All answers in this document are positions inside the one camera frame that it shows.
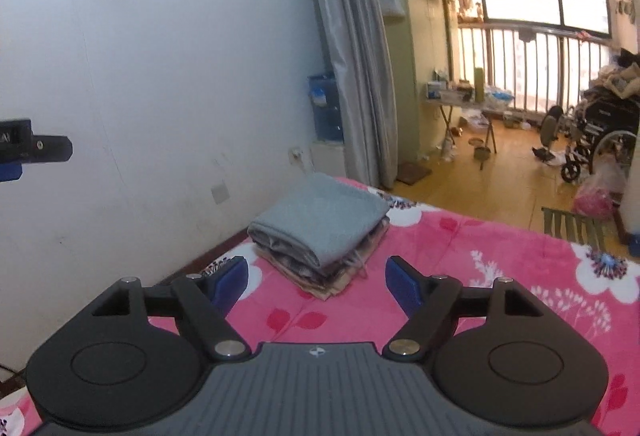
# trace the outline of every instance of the black cable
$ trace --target black cable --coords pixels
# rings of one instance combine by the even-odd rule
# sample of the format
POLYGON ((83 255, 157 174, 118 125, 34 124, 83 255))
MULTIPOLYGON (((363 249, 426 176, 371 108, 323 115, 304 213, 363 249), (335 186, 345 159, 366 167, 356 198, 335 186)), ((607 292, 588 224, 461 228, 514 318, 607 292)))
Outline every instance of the black cable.
POLYGON ((4 369, 6 372, 10 372, 13 376, 18 376, 19 374, 22 374, 21 371, 16 371, 15 369, 8 368, 7 366, 4 366, 2 364, 0 364, 0 369, 4 369))

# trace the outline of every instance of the brown doormat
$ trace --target brown doormat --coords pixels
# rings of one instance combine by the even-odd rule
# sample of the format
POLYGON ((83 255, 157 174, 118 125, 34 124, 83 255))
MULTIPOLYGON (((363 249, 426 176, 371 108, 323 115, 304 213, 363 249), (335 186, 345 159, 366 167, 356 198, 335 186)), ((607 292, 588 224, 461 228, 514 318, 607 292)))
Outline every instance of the brown doormat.
POLYGON ((398 166, 398 176, 396 177, 396 179, 399 182, 405 183, 407 185, 414 185, 432 172, 433 171, 431 169, 427 169, 422 165, 406 161, 398 166))

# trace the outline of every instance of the green wardrobe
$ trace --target green wardrobe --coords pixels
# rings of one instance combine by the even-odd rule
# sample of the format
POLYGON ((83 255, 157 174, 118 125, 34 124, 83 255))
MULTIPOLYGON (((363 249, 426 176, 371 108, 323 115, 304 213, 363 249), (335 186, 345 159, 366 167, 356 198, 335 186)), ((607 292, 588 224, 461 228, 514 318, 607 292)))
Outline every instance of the green wardrobe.
MULTIPOLYGON (((444 137, 437 106, 424 103, 434 70, 449 72, 442 0, 402 0, 405 18, 385 18, 398 110, 399 162, 432 153, 444 137)), ((458 39, 457 31, 453 35, 458 39)))

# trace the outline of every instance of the wall outlet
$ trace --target wall outlet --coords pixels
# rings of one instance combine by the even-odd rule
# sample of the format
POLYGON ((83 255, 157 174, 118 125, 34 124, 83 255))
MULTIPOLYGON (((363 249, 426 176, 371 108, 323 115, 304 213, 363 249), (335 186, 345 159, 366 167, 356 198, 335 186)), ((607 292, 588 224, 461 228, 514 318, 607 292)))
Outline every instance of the wall outlet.
POLYGON ((216 185, 211 188, 211 195, 217 205, 224 203, 231 196, 229 195, 229 189, 226 188, 226 184, 222 182, 220 185, 216 185))
POLYGON ((292 147, 289 149, 289 163, 292 165, 302 165, 302 148, 292 147))

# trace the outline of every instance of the pile of clothes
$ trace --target pile of clothes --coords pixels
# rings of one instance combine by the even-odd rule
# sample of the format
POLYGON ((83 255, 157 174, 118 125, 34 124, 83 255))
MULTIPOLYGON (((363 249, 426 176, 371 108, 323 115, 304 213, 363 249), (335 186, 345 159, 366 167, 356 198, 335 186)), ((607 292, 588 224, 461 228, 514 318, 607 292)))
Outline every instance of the pile of clothes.
POLYGON ((260 255, 315 297, 342 292, 389 226, 389 204, 324 174, 299 187, 253 220, 248 234, 260 255))
POLYGON ((589 86, 607 88, 622 100, 640 95, 640 55, 623 49, 617 61, 603 66, 598 78, 592 80, 589 86))

